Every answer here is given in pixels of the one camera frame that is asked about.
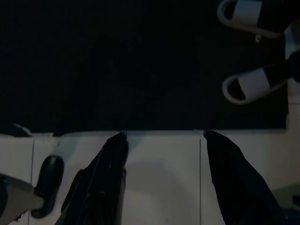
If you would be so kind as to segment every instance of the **slide sandal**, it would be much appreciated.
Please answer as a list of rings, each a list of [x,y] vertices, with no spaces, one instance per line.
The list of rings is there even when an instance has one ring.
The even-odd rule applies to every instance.
[[[217,17],[225,26],[277,38],[289,26],[283,8],[279,0],[223,0]]]
[[[222,91],[224,97],[233,104],[252,103],[281,88],[291,77],[283,63],[255,69],[224,80]]]

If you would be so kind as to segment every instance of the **tile grout line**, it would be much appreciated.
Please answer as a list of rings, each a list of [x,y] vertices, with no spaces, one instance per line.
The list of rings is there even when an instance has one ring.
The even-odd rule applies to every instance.
[[[199,172],[200,172],[200,212],[199,212],[199,218],[200,218],[200,225],[202,224],[202,218],[201,218],[201,137],[202,137],[202,135],[200,135],[200,137],[199,137],[199,151],[200,151],[200,153],[199,153],[199,164],[200,164],[200,166],[199,166]]]
[[[33,172],[33,155],[34,155],[34,138],[32,138],[32,154],[31,154],[31,172],[30,172],[30,184],[32,184],[32,172]],[[30,224],[30,212],[28,212],[27,225]]]

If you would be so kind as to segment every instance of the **white slide sandal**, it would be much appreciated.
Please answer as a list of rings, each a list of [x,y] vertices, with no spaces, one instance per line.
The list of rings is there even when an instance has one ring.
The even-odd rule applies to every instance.
[[[229,85],[236,79],[238,80],[240,88],[246,97],[244,100],[233,97],[228,91]],[[264,69],[259,68],[250,72],[228,77],[222,84],[222,91],[224,97],[231,103],[236,105],[245,105],[278,90],[284,84],[285,82],[271,88]]]
[[[225,17],[225,9],[229,4],[234,2],[237,2],[237,4],[232,19],[228,19]],[[278,38],[281,33],[265,30],[257,26],[261,8],[261,1],[223,0],[217,8],[217,18],[223,25],[233,29],[251,32],[266,38]]]

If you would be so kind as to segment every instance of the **floor tile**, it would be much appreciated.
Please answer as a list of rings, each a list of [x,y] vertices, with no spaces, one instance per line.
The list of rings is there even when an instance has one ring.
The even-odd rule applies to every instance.
[[[32,138],[0,138],[0,173],[30,183],[32,145]],[[19,222],[10,224],[27,225],[28,213],[24,214]]]
[[[290,105],[286,132],[224,131],[242,150],[249,163],[263,176],[272,191],[300,182],[300,105]],[[211,182],[206,141],[201,139],[202,225],[223,225],[215,189]]]
[[[99,137],[64,137],[35,140],[33,183],[43,160],[62,155],[65,173],[54,212],[30,225],[53,225],[76,173],[86,167],[107,140]],[[200,224],[199,135],[130,135],[127,184],[122,225]]]

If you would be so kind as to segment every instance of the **floor mat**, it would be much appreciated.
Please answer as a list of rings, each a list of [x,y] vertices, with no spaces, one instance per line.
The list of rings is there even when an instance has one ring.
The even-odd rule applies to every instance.
[[[0,3],[0,105],[31,132],[285,128],[286,87],[237,106],[235,73],[285,59],[285,40],[221,25],[219,0]]]

